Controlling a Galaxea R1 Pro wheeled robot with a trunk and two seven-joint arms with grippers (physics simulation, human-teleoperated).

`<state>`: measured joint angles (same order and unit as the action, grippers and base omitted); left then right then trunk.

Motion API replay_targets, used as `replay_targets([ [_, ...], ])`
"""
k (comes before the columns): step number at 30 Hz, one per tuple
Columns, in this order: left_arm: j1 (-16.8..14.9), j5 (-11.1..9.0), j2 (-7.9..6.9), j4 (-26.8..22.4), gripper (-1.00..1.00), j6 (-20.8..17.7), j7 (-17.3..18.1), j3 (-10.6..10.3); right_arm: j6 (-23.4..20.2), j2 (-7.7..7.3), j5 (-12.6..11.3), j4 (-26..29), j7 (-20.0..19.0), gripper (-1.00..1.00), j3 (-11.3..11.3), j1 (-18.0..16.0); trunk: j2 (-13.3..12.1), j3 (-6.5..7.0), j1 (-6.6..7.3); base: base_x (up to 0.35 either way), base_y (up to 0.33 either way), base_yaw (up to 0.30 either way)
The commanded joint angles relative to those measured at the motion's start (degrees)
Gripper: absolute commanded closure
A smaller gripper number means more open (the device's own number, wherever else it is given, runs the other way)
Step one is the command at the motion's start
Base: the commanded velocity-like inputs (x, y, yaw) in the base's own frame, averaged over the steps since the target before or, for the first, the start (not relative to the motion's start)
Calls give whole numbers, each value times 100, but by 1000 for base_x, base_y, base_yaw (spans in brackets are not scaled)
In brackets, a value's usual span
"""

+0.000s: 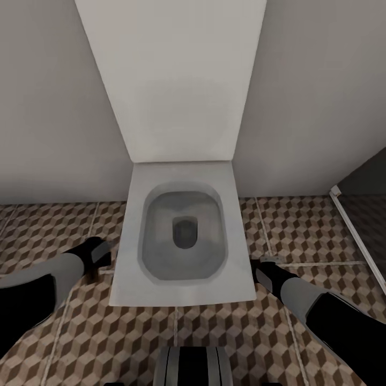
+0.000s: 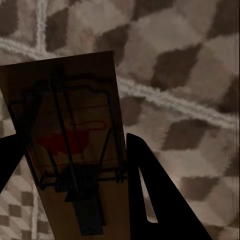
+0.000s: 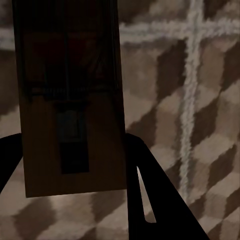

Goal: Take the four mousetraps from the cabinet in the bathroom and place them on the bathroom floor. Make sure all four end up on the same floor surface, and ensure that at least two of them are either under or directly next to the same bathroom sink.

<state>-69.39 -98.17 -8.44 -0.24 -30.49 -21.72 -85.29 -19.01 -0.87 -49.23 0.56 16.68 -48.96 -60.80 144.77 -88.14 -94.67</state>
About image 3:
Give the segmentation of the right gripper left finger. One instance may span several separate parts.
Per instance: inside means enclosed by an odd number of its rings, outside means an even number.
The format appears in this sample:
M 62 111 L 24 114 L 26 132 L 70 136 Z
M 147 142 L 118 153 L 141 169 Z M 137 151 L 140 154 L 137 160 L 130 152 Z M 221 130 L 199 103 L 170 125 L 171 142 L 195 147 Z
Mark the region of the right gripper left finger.
M 22 133 L 0 138 L 0 193 L 22 157 Z

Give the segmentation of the mousetrap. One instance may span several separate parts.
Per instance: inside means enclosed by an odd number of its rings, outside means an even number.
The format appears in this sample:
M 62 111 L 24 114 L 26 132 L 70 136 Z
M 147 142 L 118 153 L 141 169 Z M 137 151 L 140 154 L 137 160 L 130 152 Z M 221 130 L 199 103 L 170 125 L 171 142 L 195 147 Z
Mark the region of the mousetrap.
M 27 198 L 127 190 L 117 0 L 12 0 Z

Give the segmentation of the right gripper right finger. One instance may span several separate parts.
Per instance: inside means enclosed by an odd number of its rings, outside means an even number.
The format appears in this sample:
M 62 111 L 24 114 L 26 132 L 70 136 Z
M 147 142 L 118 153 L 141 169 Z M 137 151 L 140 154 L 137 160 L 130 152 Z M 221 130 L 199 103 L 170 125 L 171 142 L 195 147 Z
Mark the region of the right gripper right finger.
M 156 223 L 145 220 L 139 168 Z M 126 133 L 129 240 L 210 240 L 145 142 Z

